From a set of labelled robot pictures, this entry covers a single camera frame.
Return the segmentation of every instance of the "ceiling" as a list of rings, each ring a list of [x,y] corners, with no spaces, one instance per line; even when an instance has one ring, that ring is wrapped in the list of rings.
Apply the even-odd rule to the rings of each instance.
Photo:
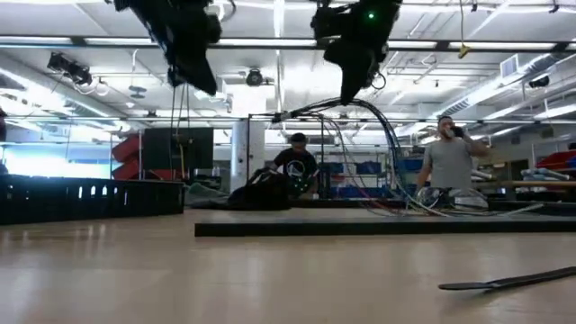
[[[456,0],[405,0],[391,38],[458,41],[463,37],[465,40],[524,42],[571,41],[576,38],[576,4],[573,1],[556,1],[560,6],[556,13],[548,13],[553,9],[553,1],[550,0],[479,0],[479,9],[473,13],[470,1],[463,2],[462,17],[459,2]],[[236,4],[238,10],[235,15],[222,24],[222,37],[313,37],[310,19],[314,15],[315,4],[311,1],[238,0]],[[228,3],[220,0],[215,2],[211,10],[218,12],[222,8],[226,13],[230,12]],[[111,38],[148,36],[132,12],[116,13],[112,5],[101,0],[0,0],[0,21],[0,35],[80,35]],[[100,86],[91,94],[80,94],[89,92],[91,87],[81,88],[80,92],[72,90],[71,83],[46,68],[52,51],[61,52],[68,58],[90,67],[92,75],[97,77],[96,79],[100,77],[107,86]],[[15,63],[7,62],[22,64],[23,68],[28,69],[26,74],[20,74],[19,77],[26,85],[26,80],[37,82],[42,79],[44,89],[49,89],[47,94],[28,92],[22,94],[22,97],[43,104],[49,100],[48,97],[58,95],[60,100],[76,102],[87,107],[88,111],[93,110],[92,114],[97,114],[94,110],[98,108],[105,110],[105,115],[108,116],[143,117],[149,112],[156,112],[157,116],[169,116],[173,101],[176,107],[187,101],[190,116],[193,117],[242,117],[247,113],[262,112],[264,109],[267,112],[291,110],[338,96],[341,73],[338,67],[325,62],[322,54],[319,50],[209,49],[208,60],[211,68],[221,81],[220,84],[225,85],[220,88],[222,94],[217,99],[206,98],[193,88],[189,89],[190,95],[185,95],[184,92],[182,97],[182,90],[176,89],[173,96],[173,89],[166,81],[167,64],[160,49],[139,49],[134,52],[131,49],[4,47],[0,49],[0,57],[5,58],[4,61],[0,59],[0,72],[8,71],[18,75],[20,72],[14,68]],[[471,92],[479,83],[498,77],[500,63],[511,55],[498,52],[470,53],[459,59],[456,53],[391,52],[382,69],[387,76],[387,86],[382,91],[372,88],[363,90],[358,97],[370,101],[391,119],[429,119],[437,111],[437,107],[444,107],[452,99]],[[483,98],[472,107],[457,112],[454,117],[479,120],[523,103],[529,98],[535,98],[537,100],[530,106],[522,106],[500,116],[506,120],[533,119],[545,111],[547,93],[576,81],[574,67],[572,58],[562,61],[545,71],[551,80],[549,86],[539,89],[524,86],[523,90],[521,82],[512,83],[505,91]],[[260,68],[262,74],[272,81],[271,85],[248,88],[244,84],[244,77],[251,68]],[[133,92],[129,90],[129,86],[145,87],[145,98],[132,98]],[[249,93],[247,103],[240,103],[240,97],[246,101],[246,93]],[[572,104],[570,87],[560,93],[553,93],[550,100],[557,106],[562,106],[564,101]],[[9,113],[20,116],[54,114],[34,109],[26,111],[21,106],[12,107]],[[80,116],[87,113],[87,110],[76,110],[72,113]],[[370,117],[365,112],[347,107],[341,107],[335,113],[347,113],[351,118]],[[182,116],[186,115],[187,109],[184,109]],[[563,114],[554,118],[566,119],[570,118],[570,115]],[[35,123],[30,121],[19,124],[19,127],[34,129],[31,124]],[[70,126],[69,121],[44,122],[42,125],[46,124],[56,127]],[[85,122],[74,122],[75,126],[80,124],[88,125]],[[92,125],[88,126],[96,127],[97,124],[92,122]],[[405,126],[414,126],[412,123],[406,124]],[[145,121],[130,124],[134,128],[166,125],[165,122]],[[206,122],[194,122],[193,125],[205,126]],[[222,121],[211,122],[210,125],[225,129],[231,124],[230,121]],[[120,124],[109,123],[107,126],[105,130],[110,131],[113,127],[120,127]],[[290,123],[290,128],[294,129],[318,127],[319,125],[315,124]],[[363,130],[371,128],[378,129],[378,125],[367,125]],[[422,140],[430,134],[430,128],[429,125],[423,125],[410,134],[417,133]],[[507,127],[492,125],[470,128],[481,135],[491,135]]]

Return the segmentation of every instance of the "black barrier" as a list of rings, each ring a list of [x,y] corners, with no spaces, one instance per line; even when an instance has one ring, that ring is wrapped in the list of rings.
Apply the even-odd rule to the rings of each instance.
[[[183,212],[181,183],[0,175],[0,225]]]

